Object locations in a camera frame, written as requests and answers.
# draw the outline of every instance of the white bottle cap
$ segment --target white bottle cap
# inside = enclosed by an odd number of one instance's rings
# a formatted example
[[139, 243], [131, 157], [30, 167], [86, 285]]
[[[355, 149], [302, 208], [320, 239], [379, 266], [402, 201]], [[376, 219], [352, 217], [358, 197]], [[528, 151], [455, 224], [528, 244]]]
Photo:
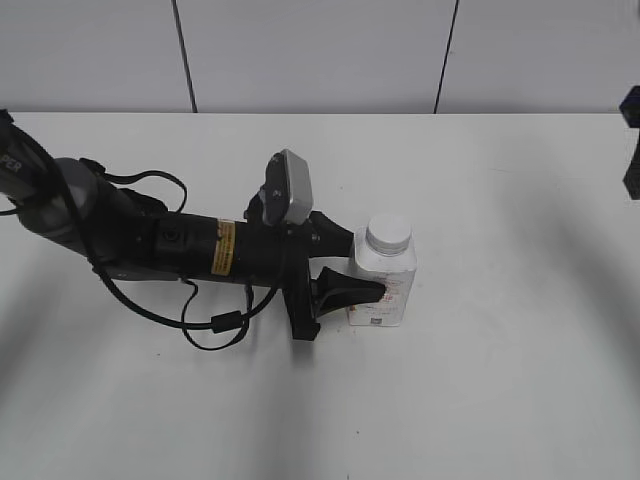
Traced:
[[383, 213], [369, 221], [367, 243], [383, 255], [404, 252], [411, 240], [411, 224], [402, 216]]

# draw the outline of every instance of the white bottle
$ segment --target white bottle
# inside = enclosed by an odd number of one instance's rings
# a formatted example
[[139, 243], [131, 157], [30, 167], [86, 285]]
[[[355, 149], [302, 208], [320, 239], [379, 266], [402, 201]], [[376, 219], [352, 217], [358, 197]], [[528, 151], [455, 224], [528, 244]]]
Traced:
[[376, 215], [356, 230], [353, 246], [349, 274], [383, 283], [387, 291], [377, 303], [347, 308], [349, 323], [400, 325], [418, 266], [411, 225], [401, 216]]

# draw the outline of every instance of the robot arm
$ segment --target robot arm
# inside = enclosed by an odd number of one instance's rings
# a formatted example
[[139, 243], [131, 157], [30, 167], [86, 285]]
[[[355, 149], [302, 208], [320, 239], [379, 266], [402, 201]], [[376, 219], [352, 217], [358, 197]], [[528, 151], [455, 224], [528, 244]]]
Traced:
[[[378, 301], [383, 285], [324, 268], [317, 279], [309, 258], [348, 257], [353, 234], [313, 211], [306, 162], [289, 150], [269, 161], [264, 185], [249, 202], [244, 222], [170, 212], [159, 200], [113, 183], [164, 172], [117, 177], [88, 159], [53, 159], [0, 113], [0, 192], [20, 223], [86, 256], [109, 291], [136, 313], [167, 326], [214, 332], [246, 329], [248, 320], [282, 290], [294, 339], [314, 340], [318, 317]], [[182, 323], [128, 299], [113, 280], [207, 280], [271, 287], [256, 308]]]

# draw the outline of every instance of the white tabletop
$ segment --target white tabletop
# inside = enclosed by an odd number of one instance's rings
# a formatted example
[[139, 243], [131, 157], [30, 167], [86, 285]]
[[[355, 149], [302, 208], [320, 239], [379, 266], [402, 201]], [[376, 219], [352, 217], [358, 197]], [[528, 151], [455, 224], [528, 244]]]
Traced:
[[[420, 265], [398, 328], [337, 312], [294, 342], [278, 295], [208, 353], [0, 220], [0, 478], [640, 477], [640, 204], [617, 115], [15, 117], [55, 156], [168, 170], [186, 211], [223, 218], [289, 147], [338, 223], [409, 216]], [[190, 292], [125, 288], [173, 318]], [[203, 285], [191, 321], [242, 305]]]

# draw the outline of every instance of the yellow label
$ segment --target yellow label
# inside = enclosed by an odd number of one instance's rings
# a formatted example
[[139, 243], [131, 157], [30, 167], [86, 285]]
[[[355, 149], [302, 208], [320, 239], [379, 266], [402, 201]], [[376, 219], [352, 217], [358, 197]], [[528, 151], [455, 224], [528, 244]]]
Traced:
[[228, 220], [218, 220], [218, 241], [213, 255], [211, 273], [214, 275], [229, 275], [233, 263], [233, 249], [236, 246], [236, 223]]

